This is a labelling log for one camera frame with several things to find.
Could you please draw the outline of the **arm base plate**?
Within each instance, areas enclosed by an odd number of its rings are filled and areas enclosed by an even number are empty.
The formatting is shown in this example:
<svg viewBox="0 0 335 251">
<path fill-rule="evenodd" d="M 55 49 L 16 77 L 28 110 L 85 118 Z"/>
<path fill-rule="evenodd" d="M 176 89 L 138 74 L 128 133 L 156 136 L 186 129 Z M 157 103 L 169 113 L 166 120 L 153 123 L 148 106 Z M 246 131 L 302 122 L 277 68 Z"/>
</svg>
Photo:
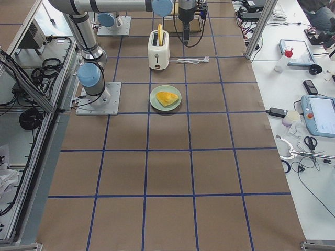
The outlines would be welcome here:
<svg viewBox="0 0 335 251">
<path fill-rule="evenodd" d="M 121 93 L 121 82 L 106 82 L 105 90 L 102 95 L 97 97 L 88 95 L 80 99 L 76 108 L 78 116 L 100 116 L 100 115 L 117 115 Z"/>
<path fill-rule="evenodd" d="M 131 16 L 119 16 L 111 27 L 100 26 L 98 36 L 128 36 L 130 32 Z"/>
</svg>

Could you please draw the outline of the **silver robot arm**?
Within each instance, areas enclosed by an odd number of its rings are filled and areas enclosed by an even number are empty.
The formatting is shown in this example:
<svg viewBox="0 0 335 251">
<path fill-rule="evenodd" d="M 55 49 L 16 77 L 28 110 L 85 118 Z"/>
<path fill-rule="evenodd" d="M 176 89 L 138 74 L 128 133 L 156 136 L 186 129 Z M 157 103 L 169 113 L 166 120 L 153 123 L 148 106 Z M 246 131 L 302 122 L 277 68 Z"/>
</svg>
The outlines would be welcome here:
<svg viewBox="0 0 335 251">
<path fill-rule="evenodd" d="M 165 17 L 174 13 L 176 7 L 176 1 L 50 1 L 50 4 L 63 13 L 84 60 L 77 77 L 86 91 L 87 102 L 75 108 L 104 106 L 111 98 L 104 74 L 107 55 L 97 43 L 89 12 L 153 12 Z"/>
<path fill-rule="evenodd" d="M 130 33 L 131 17 L 121 16 L 118 13 L 99 13 L 97 15 L 99 36 L 126 36 Z M 163 47 L 169 43 L 169 34 L 158 24 L 153 31 L 149 44 L 154 47 Z"/>
</svg>

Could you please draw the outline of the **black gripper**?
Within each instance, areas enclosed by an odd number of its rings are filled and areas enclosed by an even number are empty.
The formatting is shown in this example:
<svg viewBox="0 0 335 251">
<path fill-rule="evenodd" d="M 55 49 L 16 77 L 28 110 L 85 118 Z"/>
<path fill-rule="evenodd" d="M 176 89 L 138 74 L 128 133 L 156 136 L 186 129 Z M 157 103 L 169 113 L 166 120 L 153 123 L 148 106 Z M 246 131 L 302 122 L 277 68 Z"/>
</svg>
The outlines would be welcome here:
<svg viewBox="0 0 335 251">
<path fill-rule="evenodd" d="M 195 0 L 179 0 L 178 18 L 180 21 L 192 21 L 196 11 Z M 189 23 L 183 22 L 183 42 L 189 42 Z"/>
</svg>

